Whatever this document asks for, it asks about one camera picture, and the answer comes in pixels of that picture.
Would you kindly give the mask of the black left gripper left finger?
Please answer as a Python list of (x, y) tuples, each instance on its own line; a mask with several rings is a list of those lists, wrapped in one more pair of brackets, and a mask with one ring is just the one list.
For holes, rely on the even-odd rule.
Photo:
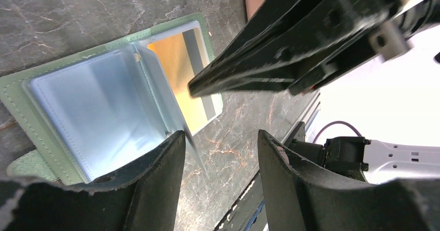
[(173, 230), (185, 149), (177, 131), (89, 184), (3, 177), (1, 230)]

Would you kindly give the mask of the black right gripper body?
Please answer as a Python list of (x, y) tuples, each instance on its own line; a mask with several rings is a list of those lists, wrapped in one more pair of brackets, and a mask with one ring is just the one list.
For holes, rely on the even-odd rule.
[(411, 49), (409, 38), (439, 24), (439, 0), (336, 0), (327, 19), (332, 38), (294, 64), (292, 95), (317, 90), (375, 57)]

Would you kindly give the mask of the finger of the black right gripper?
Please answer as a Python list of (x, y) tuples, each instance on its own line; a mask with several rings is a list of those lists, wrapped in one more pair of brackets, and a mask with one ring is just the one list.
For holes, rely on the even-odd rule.
[(318, 89), (348, 69), (337, 63), (342, 53), (398, 8), (399, 0), (265, 0), (189, 92)]

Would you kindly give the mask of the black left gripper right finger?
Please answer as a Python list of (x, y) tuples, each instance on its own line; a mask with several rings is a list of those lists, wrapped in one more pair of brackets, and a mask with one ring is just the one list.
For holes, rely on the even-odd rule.
[(439, 230), (439, 180), (369, 184), (331, 172), (258, 132), (270, 230)]

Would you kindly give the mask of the yellow credit card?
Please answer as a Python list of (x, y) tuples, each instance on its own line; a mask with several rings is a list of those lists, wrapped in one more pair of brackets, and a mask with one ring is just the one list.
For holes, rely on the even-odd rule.
[(210, 62), (200, 28), (150, 38), (146, 47), (158, 57), (192, 135), (223, 111), (220, 94), (194, 98), (187, 84)]

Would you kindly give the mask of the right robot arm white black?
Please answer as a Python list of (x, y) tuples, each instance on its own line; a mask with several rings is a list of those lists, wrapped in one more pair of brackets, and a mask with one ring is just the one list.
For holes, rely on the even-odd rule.
[[(188, 84), (193, 97), (225, 91), (309, 93), (375, 56), (410, 51), (439, 24), (439, 0), (264, 0), (227, 49)], [(439, 177), (439, 148), (392, 145), (357, 133), (324, 146), (288, 147), (338, 174), (372, 184)]]

